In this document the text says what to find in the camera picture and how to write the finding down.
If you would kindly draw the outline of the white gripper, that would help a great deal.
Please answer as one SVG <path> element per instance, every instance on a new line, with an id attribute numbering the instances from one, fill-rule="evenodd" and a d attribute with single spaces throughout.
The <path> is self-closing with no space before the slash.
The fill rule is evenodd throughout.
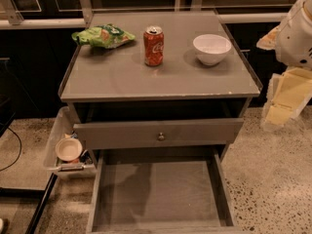
<path id="1" fill-rule="evenodd" d="M 282 74 L 272 75 L 262 110 L 262 129 L 277 131 L 297 118 L 312 98 L 312 70 L 308 69 L 312 68 L 312 0 L 297 0 L 279 27 L 261 37 L 256 46 L 275 49 L 276 59 L 289 66 Z"/>

